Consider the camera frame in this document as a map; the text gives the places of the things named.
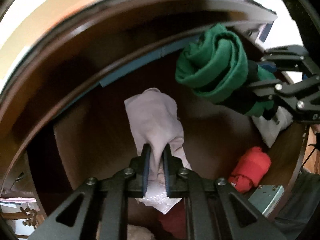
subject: bolt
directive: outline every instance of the bolt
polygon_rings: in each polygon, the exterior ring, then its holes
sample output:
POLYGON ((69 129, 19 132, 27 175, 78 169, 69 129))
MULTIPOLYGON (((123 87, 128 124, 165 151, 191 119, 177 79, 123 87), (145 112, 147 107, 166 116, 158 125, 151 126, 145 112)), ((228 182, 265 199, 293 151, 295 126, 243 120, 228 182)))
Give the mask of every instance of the bolt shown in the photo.
POLYGON ((281 84, 276 84, 275 85, 275 89, 276 90, 281 90, 282 89, 282 85, 281 84))
POLYGON ((224 186, 227 184, 226 179, 225 178, 219 178, 217 179, 218 185, 219 186, 224 186))
POLYGON ((123 171, 125 175, 131 175, 134 173, 133 168, 125 168, 123 171))
POLYGON ((94 184, 96 184, 97 181, 98 180, 95 177, 90 177, 87 179, 86 184, 87 185, 94 185, 94 184))
POLYGON ((303 109, 303 108, 304 108, 304 102, 302 102, 301 100, 299 100, 299 101, 297 102, 297 108, 303 109))
POLYGON ((181 175, 187 175, 189 173, 189 170, 186 168, 179 169, 179 174, 181 175))

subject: gray cloth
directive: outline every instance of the gray cloth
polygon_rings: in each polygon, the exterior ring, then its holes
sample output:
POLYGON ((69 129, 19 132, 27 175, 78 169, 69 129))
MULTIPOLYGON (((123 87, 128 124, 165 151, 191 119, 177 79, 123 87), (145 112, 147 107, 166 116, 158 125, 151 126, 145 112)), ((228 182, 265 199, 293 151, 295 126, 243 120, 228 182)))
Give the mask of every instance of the gray cloth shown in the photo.
POLYGON ((305 228, 320 201, 320 176, 302 170, 292 196, 275 218, 274 225, 288 240, 294 240, 305 228))

